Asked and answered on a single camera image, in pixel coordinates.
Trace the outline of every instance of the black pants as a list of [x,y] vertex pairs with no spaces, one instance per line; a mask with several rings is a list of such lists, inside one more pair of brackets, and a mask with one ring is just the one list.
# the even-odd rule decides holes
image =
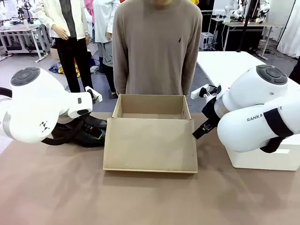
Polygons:
[[294,67],[294,70],[291,72],[290,78],[296,83],[300,84],[300,57],[298,59],[297,65]]
[[64,70],[64,74],[67,78],[67,83],[69,85],[71,92],[80,92],[80,86],[77,79],[74,58],[76,60],[81,81],[83,87],[92,85],[92,78],[90,74],[90,64],[88,57],[88,50],[86,47],[85,39],[77,40],[75,37],[69,37],[69,39],[63,40],[61,38],[56,38],[56,45],[58,55],[60,57],[60,63]]
[[109,67],[105,64],[104,65],[104,73],[105,73],[105,76],[107,78],[107,81],[108,81],[108,84],[109,84],[109,87],[111,89],[111,92],[116,92],[116,89],[114,87],[114,82],[113,82],[113,67]]

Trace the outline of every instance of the person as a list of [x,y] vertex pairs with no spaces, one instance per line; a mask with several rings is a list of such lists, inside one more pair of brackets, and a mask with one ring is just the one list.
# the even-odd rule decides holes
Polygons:
[[80,92],[74,58],[83,87],[93,88],[87,44],[90,42],[82,0],[37,0],[36,14],[55,39],[71,92]]
[[120,5],[120,0],[94,0],[95,42],[98,45],[99,61],[103,69],[112,95],[116,94],[113,82],[113,19]]
[[300,84],[300,57],[289,78],[295,81],[296,83]]
[[126,0],[113,25],[119,94],[189,95],[202,14],[190,0]]
[[[92,16],[92,25],[93,25],[93,39],[95,40],[95,15],[94,15],[94,8],[93,8],[94,0],[85,0],[85,7],[88,10],[88,13]],[[99,72],[104,73],[104,64],[103,64],[103,57],[99,57]]]

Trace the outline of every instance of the black strap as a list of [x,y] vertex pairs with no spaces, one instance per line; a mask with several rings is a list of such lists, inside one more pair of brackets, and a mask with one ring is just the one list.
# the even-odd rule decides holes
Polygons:
[[265,112],[263,115],[266,118],[266,121],[271,130],[278,137],[289,137],[294,134],[282,120],[278,108]]
[[285,137],[274,137],[274,138],[271,138],[268,142],[268,144],[264,147],[261,148],[262,151],[264,151],[265,153],[273,153],[275,152],[281,142],[285,139]]

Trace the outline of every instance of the brown table surface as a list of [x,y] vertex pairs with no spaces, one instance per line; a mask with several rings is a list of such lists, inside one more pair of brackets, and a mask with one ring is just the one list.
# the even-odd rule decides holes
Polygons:
[[104,172],[102,148],[14,141],[0,155],[0,224],[299,224],[299,172],[233,168],[216,130],[197,151],[195,175]]

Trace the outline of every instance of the cardboard box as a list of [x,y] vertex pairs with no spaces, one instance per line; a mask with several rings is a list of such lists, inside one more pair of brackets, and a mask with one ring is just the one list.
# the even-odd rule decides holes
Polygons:
[[108,119],[104,170],[197,173],[185,96],[120,95]]
[[51,58],[55,60],[60,60],[56,48],[50,48]]

